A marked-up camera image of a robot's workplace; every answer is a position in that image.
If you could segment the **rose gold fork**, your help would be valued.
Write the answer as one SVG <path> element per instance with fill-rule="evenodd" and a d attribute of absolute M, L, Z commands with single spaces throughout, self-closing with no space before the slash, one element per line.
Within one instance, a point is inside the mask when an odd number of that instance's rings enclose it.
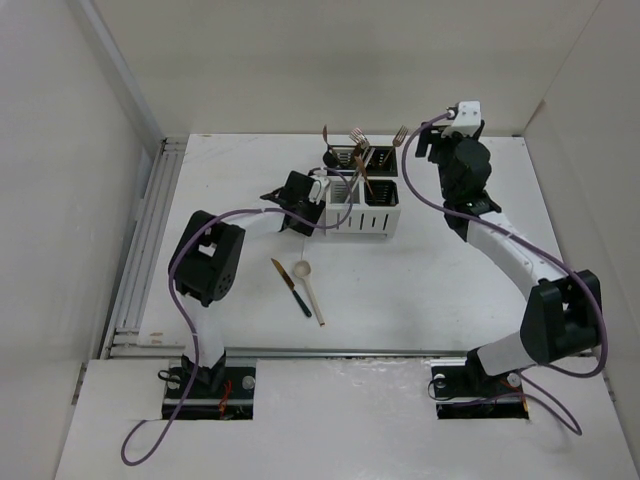
<path fill-rule="evenodd" d="M 409 129 L 405 125 L 402 125 L 399 128 L 399 130 L 395 134 L 394 138 L 392 139 L 390 149 L 388 150 L 388 152 L 386 153 L 385 157 L 383 158 L 383 160 L 381 162 L 381 166 L 385 166 L 387 161 L 391 157 L 391 154 L 394 153 L 395 150 L 404 143 L 404 140 L 406 139 L 406 136 L 407 136 L 408 132 L 409 132 Z"/>

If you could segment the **black spoon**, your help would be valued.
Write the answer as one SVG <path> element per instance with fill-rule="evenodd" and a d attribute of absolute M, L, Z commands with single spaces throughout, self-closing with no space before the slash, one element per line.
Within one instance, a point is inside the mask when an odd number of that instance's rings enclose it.
<path fill-rule="evenodd" d="M 332 151 L 328 150 L 324 153 L 322 160 L 327 168 L 331 169 L 341 169 L 342 164 L 338 156 Z"/>

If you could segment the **dark wooden fork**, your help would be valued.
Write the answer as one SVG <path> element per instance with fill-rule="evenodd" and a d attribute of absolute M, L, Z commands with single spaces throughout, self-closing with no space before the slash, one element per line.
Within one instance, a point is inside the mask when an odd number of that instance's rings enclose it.
<path fill-rule="evenodd" d="M 364 153 L 363 153 L 364 157 L 367 157 L 373 150 L 374 150 L 374 147 L 370 143 L 367 143 L 364 148 Z"/>

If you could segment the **gold fork dark handle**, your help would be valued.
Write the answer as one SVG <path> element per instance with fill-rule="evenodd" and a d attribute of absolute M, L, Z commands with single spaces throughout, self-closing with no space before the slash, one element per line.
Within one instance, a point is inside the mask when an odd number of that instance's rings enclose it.
<path fill-rule="evenodd" d="M 367 140 L 360 141 L 353 150 L 353 157 L 361 158 L 367 151 L 369 142 Z"/>

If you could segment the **silver metal chopstick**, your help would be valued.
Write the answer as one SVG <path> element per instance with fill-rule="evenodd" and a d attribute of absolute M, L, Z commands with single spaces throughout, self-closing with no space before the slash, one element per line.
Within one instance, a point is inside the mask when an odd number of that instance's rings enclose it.
<path fill-rule="evenodd" d="M 349 202 L 353 203 L 355 201 L 355 192 L 358 189 L 358 184 L 360 180 L 364 180 L 368 182 L 368 174 L 366 171 L 366 166 L 364 160 L 361 156 L 354 157 L 356 162 L 356 168 L 354 170 L 354 174 L 349 183 Z"/>
<path fill-rule="evenodd" d="M 345 204 L 347 203 L 355 203 L 358 200 L 358 184 L 361 178 L 361 174 L 359 169 L 353 170 L 351 178 L 348 181 L 348 196 L 346 198 Z"/>

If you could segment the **white ceramic soup spoon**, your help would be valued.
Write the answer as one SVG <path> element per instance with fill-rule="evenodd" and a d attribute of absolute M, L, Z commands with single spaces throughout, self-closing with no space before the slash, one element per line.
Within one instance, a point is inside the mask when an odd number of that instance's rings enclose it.
<path fill-rule="evenodd" d="M 313 307 L 314 313 L 316 314 L 316 318 L 320 327 L 324 327 L 326 325 L 324 316 L 318 304 L 315 292 L 313 290 L 313 286 L 311 283 L 311 265 L 306 260 L 299 260 L 294 265 L 294 274 L 297 278 L 299 278 L 305 285 L 309 300 Z"/>

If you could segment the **silver fork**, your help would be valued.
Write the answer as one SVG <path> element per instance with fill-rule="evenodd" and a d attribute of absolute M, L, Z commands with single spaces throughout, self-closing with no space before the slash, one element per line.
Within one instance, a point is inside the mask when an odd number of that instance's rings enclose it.
<path fill-rule="evenodd" d="M 360 128 L 354 128 L 349 132 L 349 138 L 355 143 L 356 147 L 364 150 L 368 146 L 368 139 Z"/>

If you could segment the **copper knife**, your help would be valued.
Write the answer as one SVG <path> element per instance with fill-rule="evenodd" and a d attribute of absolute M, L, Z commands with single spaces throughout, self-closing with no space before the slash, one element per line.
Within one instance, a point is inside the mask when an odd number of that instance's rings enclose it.
<path fill-rule="evenodd" d="M 367 189 L 368 189 L 368 191 L 370 193 L 371 198 L 374 199 L 375 195 L 374 195 L 371 183 L 370 183 L 370 181 L 368 179 L 368 174 L 367 174 L 366 167 L 365 167 L 365 164 L 364 164 L 364 161 L 363 161 L 362 157 L 359 159 L 359 168 L 358 169 L 359 169 L 360 174 L 361 174 L 361 176 L 362 176 L 362 178 L 364 180 L 364 183 L 365 183 L 365 185 L 366 185 L 366 187 L 367 187 Z"/>

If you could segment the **gold knife dark handle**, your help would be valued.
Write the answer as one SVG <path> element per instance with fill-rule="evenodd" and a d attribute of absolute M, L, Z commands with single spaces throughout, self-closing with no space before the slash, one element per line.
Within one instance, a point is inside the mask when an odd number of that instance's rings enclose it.
<path fill-rule="evenodd" d="M 293 295 L 294 299 L 296 300 L 297 304 L 301 308 L 304 315 L 307 318 L 311 318 L 312 317 L 311 310 L 309 309 L 309 307 L 306 305 L 306 303 L 302 300 L 301 296 L 296 291 L 295 284 L 291 279 L 291 277 L 289 276 L 289 274 L 285 271 L 284 267 L 281 265 L 281 263 L 278 260 L 272 258 L 271 262 L 276 268 L 276 270 L 278 271 L 279 275 L 281 276 L 285 284 L 287 285 L 287 287 L 289 288 L 291 294 Z"/>

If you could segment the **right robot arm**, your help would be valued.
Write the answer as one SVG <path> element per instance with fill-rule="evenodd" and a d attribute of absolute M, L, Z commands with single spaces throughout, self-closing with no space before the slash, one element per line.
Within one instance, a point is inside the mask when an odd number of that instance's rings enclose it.
<path fill-rule="evenodd" d="M 443 126 L 452 118 L 439 115 L 408 138 L 418 144 L 416 157 L 436 165 L 442 204 L 428 200 L 415 186 L 409 189 L 443 213 L 448 227 L 498 266 L 526 301 L 516 332 L 467 352 L 454 374 L 458 389 L 465 396 L 484 394 L 509 374 L 534 366 L 554 369 L 556 361 L 594 348 L 601 350 L 599 361 L 586 375 L 599 374 L 609 342 L 598 277 L 573 270 L 517 233 L 486 191 L 492 169 L 490 152 L 480 141 L 484 125 L 478 123 L 470 132 Z"/>

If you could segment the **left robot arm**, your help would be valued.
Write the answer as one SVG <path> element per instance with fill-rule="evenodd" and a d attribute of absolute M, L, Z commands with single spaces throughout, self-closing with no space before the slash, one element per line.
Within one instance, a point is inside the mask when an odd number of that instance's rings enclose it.
<path fill-rule="evenodd" d="M 293 171 L 282 187 L 248 208 L 219 215 L 198 210 L 189 218 L 168 265 L 168 286 L 190 336 L 180 361 L 182 381 L 201 396 L 213 396 L 223 387 L 226 350 L 214 322 L 198 324 L 197 310 L 230 292 L 248 240 L 284 230 L 311 235 L 328 186 L 320 169 Z"/>

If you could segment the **white front utensil holder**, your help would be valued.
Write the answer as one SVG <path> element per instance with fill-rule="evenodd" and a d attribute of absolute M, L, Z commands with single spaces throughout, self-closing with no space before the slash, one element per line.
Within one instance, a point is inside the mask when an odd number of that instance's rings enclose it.
<path fill-rule="evenodd" d="M 370 180 L 374 199 L 371 198 L 364 181 L 360 180 L 358 200 L 347 204 L 331 203 L 331 186 L 334 182 L 347 187 L 342 180 L 331 180 L 325 197 L 324 220 L 328 225 L 338 223 L 338 226 L 327 230 L 326 234 L 394 236 L 401 216 L 398 188 L 394 180 Z"/>

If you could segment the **aluminium frame rail left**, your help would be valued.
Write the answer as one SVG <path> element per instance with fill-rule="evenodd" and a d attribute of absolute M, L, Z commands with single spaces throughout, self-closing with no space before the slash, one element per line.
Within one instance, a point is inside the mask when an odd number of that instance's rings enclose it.
<path fill-rule="evenodd" d="M 154 158 L 144 196 L 135 211 L 135 229 L 117 285 L 98 358 L 163 358 L 177 355 L 175 347 L 159 340 L 138 340 L 156 262 L 177 186 L 188 139 L 164 139 Z"/>

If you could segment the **aluminium front rail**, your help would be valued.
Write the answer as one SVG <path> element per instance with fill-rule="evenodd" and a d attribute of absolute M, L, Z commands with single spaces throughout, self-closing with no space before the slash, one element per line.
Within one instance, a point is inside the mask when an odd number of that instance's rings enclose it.
<path fill-rule="evenodd" d="M 442 358 L 465 357 L 465 350 L 408 349 L 302 349 L 227 347 L 230 358 L 259 359 L 357 359 L 357 358 Z"/>

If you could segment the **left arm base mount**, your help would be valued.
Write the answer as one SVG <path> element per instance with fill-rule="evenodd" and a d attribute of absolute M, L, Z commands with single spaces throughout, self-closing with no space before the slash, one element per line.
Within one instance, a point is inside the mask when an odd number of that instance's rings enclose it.
<path fill-rule="evenodd" d="M 193 364 L 183 356 L 157 377 L 165 383 L 161 418 L 169 420 L 186 391 Z M 257 383 L 256 361 L 223 356 L 213 368 L 199 368 L 176 420 L 252 420 Z"/>

